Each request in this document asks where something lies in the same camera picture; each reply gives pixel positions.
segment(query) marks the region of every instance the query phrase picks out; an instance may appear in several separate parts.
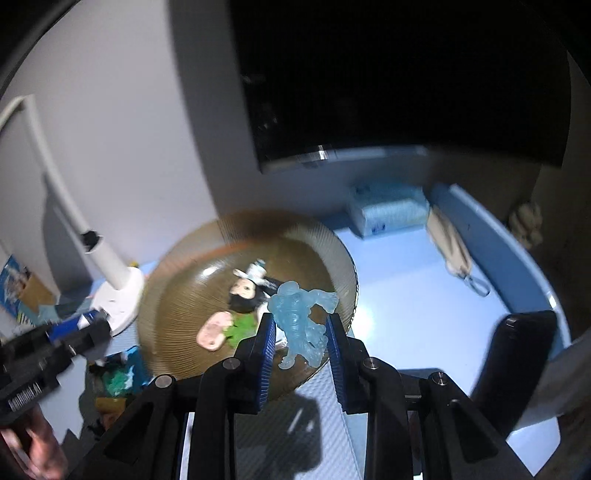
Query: toy figure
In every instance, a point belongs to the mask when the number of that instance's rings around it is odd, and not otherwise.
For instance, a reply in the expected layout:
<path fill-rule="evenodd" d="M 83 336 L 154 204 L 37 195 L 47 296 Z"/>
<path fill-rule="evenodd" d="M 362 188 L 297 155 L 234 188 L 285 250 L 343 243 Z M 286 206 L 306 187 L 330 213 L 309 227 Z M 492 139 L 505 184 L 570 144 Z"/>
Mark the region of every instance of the toy figure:
<path fill-rule="evenodd" d="M 294 281 L 282 284 L 269 300 L 269 311 L 277 326 L 287 337 L 287 355 L 279 368 L 293 367 L 299 353 L 311 367 L 319 367 L 322 362 L 328 338 L 324 335 L 326 327 L 314 323 L 310 318 L 311 308 L 318 304 L 328 313 L 334 313 L 339 298 L 336 293 L 323 290 L 305 291 Z"/>
<path fill-rule="evenodd" d="M 256 335 L 256 329 L 271 295 L 281 284 L 266 277 L 265 262 L 257 260 L 246 272 L 234 270 L 238 278 L 229 290 L 228 306 L 231 312 L 216 312 L 205 322 L 197 334 L 197 343 L 209 351 L 218 350 L 228 340 L 236 348 L 242 339 Z M 278 330 L 276 348 L 283 348 L 287 340 Z"/>
<path fill-rule="evenodd" d="M 277 293 L 281 284 L 274 278 L 266 277 L 265 262 L 261 259 L 250 264 L 246 273 L 234 270 L 238 279 L 230 288 L 229 307 L 234 312 L 254 312 L 260 305 L 266 303 L 271 295 Z"/>

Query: translucent blue toy figure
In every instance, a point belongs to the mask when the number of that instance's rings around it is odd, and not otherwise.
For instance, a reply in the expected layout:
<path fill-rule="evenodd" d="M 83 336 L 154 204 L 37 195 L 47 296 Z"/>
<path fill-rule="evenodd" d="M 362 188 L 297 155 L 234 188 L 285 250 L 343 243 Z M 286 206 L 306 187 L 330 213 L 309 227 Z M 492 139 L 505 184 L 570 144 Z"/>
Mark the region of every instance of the translucent blue toy figure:
<path fill-rule="evenodd" d="M 334 313 L 339 302 L 336 293 L 323 290 L 305 291 L 294 281 L 282 284 L 269 300 L 269 312 L 277 326 L 285 332 L 287 355 L 279 368 L 291 368 L 299 353 L 311 367 L 319 367 L 326 349 L 326 327 L 310 320 L 313 305 L 318 304 L 328 313 Z"/>

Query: metal screw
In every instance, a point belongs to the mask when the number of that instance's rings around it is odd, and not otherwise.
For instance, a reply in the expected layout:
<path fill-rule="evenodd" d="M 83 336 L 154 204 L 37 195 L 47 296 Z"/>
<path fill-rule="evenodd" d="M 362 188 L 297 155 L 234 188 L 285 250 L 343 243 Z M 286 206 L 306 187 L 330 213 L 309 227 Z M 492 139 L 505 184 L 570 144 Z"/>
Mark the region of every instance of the metal screw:
<path fill-rule="evenodd" d="M 240 360 L 234 356 L 231 356 L 230 358 L 226 358 L 223 361 L 222 366 L 226 370 L 235 370 L 240 366 Z"/>
<path fill-rule="evenodd" d="M 374 358 L 373 356 L 369 356 L 363 360 L 363 366 L 369 368 L 370 370 L 377 370 L 379 368 L 378 359 Z"/>
<path fill-rule="evenodd" d="M 168 388 L 173 383 L 170 375 L 160 375 L 154 382 L 158 388 Z"/>
<path fill-rule="evenodd" d="M 444 372 L 435 372 L 431 374 L 431 380 L 433 380 L 437 385 L 447 385 L 449 377 Z"/>

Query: brown plate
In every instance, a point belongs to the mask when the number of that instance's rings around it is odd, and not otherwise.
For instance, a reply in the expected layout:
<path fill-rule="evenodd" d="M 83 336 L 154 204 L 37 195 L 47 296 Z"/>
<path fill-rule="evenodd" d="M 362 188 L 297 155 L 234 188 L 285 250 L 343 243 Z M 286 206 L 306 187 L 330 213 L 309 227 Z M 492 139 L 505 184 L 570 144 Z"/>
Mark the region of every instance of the brown plate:
<path fill-rule="evenodd" d="M 339 238 L 316 220 L 276 210 L 242 212 L 208 223 L 183 238 L 150 275 L 138 315 L 139 342 L 154 375 L 177 379 L 205 372 L 233 355 L 225 343 L 210 352 L 196 335 L 215 312 L 228 309 L 234 268 L 245 271 L 261 258 L 267 274 L 295 280 L 301 288 L 320 288 L 339 295 L 336 313 L 349 330 L 357 304 L 358 282 L 353 261 Z M 319 306 L 311 318 L 324 323 Z M 288 393 L 318 369 L 298 356 L 288 370 L 277 367 L 286 350 L 275 353 L 269 399 Z M 327 361 L 325 353 L 322 364 Z"/>

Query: green toy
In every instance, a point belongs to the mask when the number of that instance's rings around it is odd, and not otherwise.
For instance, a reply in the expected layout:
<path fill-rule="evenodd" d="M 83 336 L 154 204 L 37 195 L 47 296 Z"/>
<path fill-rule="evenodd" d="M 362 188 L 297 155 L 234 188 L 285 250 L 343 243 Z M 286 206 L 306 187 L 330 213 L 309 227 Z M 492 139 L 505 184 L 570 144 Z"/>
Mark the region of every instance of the green toy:
<path fill-rule="evenodd" d="M 229 326 L 224 335 L 228 344 L 236 348 L 240 340 L 256 335 L 256 320 L 254 313 L 234 313 L 232 312 L 233 325 Z"/>

